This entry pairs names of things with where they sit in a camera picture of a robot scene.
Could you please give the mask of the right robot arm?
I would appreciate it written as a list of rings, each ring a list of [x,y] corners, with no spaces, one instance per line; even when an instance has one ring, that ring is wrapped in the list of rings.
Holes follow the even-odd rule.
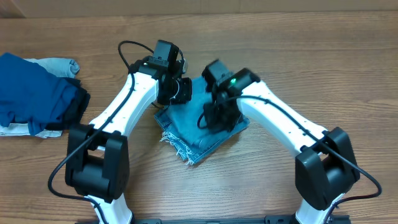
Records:
[[[295,159],[295,186],[303,201],[292,218],[268,216],[265,223],[350,223],[332,214],[336,203],[359,180],[348,134],[328,131],[304,118],[270,91],[247,68],[237,73],[215,60],[202,72],[212,101],[205,103],[197,125],[201,129],[231,132],[245,116],[277,138]]]

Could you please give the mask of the light blue denim jeans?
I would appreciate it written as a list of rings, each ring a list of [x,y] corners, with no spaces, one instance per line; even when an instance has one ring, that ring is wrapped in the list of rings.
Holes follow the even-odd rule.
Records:
[[[192,80],[192,99],[182,105],[171,105],[154,115],[162,129],[161,141],[173,146],[176,155],[192,166],[215,151],[231,136],[243,131],[250,121],[243,116],[235,128],[228,131],[213,132],[199,129],[197,121],[203,112],[203,105],[212,101],[211,94],[205,91],[206,81],[202,77]]]

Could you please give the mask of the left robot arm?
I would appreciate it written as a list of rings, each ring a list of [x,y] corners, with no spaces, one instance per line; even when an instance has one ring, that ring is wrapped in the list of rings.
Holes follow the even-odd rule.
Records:
[[[134,223],[124,191],[129,180],[128,137],[153,102],[166,107],[192,98],[182,51],[158,40],[149,56],[127,66],[126,82],[111,104],[68,137],[65,182],[91,203],[98,223]]]

